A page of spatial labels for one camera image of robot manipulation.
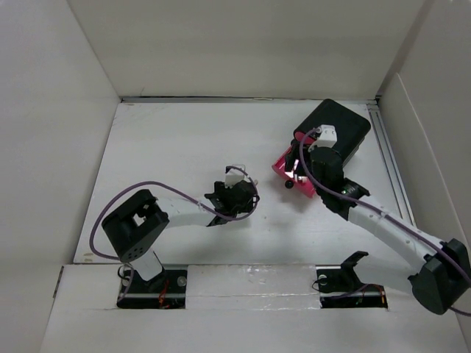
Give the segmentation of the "pink white eraser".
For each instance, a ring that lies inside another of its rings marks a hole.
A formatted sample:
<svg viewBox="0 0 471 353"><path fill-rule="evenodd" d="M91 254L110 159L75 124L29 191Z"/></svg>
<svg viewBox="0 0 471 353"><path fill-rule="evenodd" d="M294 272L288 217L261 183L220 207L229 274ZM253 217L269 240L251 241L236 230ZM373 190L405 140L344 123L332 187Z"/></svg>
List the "pink white eraser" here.
<svg viewBox="0 0 471 353"><path fill-rule="evenodd" d="M304 184L308 181L308 178L305 174L304 168L302 163L298 158L294 158L289 160L285 164L285 174L289 177L289 179L298 184Z"/></svg>

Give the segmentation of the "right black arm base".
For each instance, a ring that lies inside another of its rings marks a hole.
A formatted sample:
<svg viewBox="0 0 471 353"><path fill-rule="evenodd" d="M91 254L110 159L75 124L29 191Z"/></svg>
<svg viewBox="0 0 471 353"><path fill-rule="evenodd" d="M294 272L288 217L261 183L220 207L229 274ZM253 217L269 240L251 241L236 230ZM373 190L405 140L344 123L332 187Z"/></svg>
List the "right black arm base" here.
<svg viewBox="0 0 471 353"><path fill-rule="evenodd" d="M362 282L355 273L359 261L368 255L357 251L340 265L315 267L316 279L311 288L319 293L322 309L388 308L384 287Z"/></svg>

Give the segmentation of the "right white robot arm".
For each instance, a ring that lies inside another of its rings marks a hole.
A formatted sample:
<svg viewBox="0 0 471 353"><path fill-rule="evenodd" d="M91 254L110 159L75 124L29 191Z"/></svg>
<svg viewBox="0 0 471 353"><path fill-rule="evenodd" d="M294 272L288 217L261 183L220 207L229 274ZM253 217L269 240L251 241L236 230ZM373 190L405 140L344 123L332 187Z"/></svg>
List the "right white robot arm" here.
<svg viewBox="0 0 471 353"><path fill-rule="evenodd" d="M306 174L326 208L374 235L409 264L406 289L425 309L437 315L452 310L470 289L467 247L455 238L429 235L374 204L366 188L345 177L334 149L315 146L308 154Z"/></svg>

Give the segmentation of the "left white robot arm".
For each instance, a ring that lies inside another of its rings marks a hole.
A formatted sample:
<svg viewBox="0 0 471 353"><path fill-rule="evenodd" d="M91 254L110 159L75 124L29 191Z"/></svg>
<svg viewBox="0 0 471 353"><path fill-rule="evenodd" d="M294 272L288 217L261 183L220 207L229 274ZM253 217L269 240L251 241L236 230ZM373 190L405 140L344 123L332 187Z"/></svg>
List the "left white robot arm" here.
<svg viewBox="0 0 471 353"><path fill-rule="evenodd" d="M214 191L200 199L158 199L150 190L138 190L102 221L117 258L132 266L147 291L159 290L165 268L153 245L167 228L217 227L253 213L259 201L257 188L246 180L231 186L215 182Z"/></svg>

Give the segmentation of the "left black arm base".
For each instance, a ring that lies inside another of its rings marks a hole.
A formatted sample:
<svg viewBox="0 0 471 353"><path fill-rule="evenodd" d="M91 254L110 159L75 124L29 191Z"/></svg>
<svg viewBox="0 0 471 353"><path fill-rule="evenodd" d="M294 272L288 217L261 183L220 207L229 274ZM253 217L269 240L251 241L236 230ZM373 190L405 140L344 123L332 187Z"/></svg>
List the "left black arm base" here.
<svg viewBox="0 0 471 353"><path fill-rule="evenodd" d="M131 268L121 265L121 280L116 306L119 309L185 309L188 267L170 265L156 281L145 282Z"/></svg>

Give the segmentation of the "black drawer cabinet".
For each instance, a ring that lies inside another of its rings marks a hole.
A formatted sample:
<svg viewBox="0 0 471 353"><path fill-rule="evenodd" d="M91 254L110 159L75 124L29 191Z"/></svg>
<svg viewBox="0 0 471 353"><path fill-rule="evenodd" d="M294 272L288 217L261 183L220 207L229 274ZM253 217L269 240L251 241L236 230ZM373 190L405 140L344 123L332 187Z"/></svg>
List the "black drawer cabinet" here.
<svg viewBox="0 0 471 353"><path fill-rule="evenodd" d="M325 99L293 131L294 139L301 141L301 138L309 130L321 125L335 127L337 142L333 145L333 149L340 154L343 166L358 151L360 144L371 129L371 123L361 115L332 99Z"/></svg>

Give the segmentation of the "aluminium rail right side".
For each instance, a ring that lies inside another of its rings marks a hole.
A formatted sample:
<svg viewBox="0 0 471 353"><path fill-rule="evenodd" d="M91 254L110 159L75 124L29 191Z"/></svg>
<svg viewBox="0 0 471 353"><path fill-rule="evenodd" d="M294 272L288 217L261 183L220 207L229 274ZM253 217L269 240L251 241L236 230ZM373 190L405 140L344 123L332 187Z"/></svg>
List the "aluminium rail right side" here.
<svg viewBox="0 0 471 353"><path fill-rule="evenodd" d="M383 162L386 166L386 172L388 174L390 184L392 186L395 202L399 210L400 216L405 219L408 223L416 226L415 217L411 209L406 189L403 184L400 171L394 157L392 146L389 142L389 137L386 133L386 128L383 123L383 119L380 114L380 108L375 102L370 102L367 105L372 129L375 133L378 147L383 158Z"/></svg>

